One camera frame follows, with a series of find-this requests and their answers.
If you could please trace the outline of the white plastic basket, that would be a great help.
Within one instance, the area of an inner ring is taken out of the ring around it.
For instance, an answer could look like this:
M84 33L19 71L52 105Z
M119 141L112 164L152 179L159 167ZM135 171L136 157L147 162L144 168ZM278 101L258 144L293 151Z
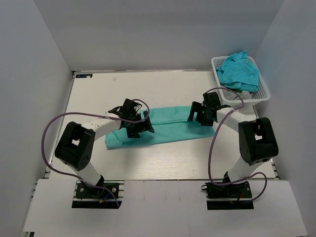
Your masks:
M220 87L220 82L216 73L216 68L221 66L224 61L228 58L228 56L218 56L213 57L211 59L211 65L212 69L214 71L215 81L218 87ZM222 104L230 105L231 107L237 108L241 105L241 101L238 99L236 95L234 95L231 92L228 92L226 90L220 90L218 89L219 98L222 102ZM243 99L245 106L254 106L260 102L267 101L270 99L270 92L266 86L266 83L259 72L259 85L258 85L258 91L251 94L250 97L247 97L246 99Z

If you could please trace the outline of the grey garment in basket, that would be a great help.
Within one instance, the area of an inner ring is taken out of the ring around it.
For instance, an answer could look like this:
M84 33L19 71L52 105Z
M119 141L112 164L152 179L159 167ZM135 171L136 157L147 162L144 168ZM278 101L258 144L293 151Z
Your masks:
M235 89L229 89L222 86L219 89L219 92L223 94L223 98L227 101L234 101L234 100L249 100L252 98L252 94L248 91L242 91L242 93L235 92Z

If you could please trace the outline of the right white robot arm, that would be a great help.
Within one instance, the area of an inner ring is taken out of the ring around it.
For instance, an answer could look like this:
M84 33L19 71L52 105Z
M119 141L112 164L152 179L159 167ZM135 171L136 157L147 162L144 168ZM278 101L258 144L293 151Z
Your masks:
M218 187L223 187L223 192L234 197L241 191L241 183L259 174L255 170L263 163L278 155L278 144L270 120L266 117L250 120L239 112L244 107L233 108L223 105L214 89L203 94L203 102L192 102L188 122L197 121L202 126L218 126L213 136L208 155L208 176L210 182ZM226 125L238 133L240 157L235 165L226 173L223 182L217 183L212 179L211 158L220 128Z

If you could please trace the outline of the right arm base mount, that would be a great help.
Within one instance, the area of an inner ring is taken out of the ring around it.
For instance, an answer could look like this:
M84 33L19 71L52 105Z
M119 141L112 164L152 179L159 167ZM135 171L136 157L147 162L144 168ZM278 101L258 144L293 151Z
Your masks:
M201 190L206 192L207 210L252 210L252 193L248 182L229 186L205 183Z

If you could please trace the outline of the blue t shirt in basket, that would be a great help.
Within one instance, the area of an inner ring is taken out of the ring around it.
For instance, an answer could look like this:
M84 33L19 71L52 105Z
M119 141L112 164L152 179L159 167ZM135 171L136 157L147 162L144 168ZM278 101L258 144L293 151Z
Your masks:
M216 73L220 84L229 89L250 93L259 89L259 70L249 61L246 51L231 54Z

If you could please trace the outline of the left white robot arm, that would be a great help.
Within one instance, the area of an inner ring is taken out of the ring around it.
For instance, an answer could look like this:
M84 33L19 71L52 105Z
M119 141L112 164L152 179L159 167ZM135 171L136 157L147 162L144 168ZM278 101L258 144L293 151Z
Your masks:
M121 129L126 130L128 138L138 139L148 131L154 133L150 121L150 109L141 114L138 110L145 102L139 99L125 99L123 105L109 110L105 115L75 113L96 119L84 124L74 121L67 124L55 149L55 157L74 171L72 174L87 185L93 197L104 192L104 178L91 163L94 142L101 137Z

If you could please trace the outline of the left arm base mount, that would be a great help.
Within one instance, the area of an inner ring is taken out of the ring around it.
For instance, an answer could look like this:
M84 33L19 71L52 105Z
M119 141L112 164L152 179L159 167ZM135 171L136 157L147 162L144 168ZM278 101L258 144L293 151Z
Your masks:
M121 205L123 201L124 182L104 182L104 187L109 189ZM75 209L118 209L115 199L107 190L96 190L77 181L72 201Z

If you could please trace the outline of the blue label sticker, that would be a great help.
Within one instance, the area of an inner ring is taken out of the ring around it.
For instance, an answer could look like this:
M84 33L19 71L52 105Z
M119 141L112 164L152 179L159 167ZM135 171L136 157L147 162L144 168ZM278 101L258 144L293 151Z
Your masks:
M86 78L92 78L93 74L76 74L75 78L79 79L86 79Z

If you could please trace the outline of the teal green t shirt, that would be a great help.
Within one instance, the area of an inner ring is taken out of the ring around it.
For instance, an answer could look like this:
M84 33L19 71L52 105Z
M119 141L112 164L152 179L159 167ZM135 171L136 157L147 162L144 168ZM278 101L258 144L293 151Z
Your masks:
M145 131L140 133L140 138L128 138L126 129L122 128L106 134L106 148L114 150L142 147L214 136L215 131L212 126L202 126L197 121L187 121L190 110L190 106L151 108L150 120L154 133Z

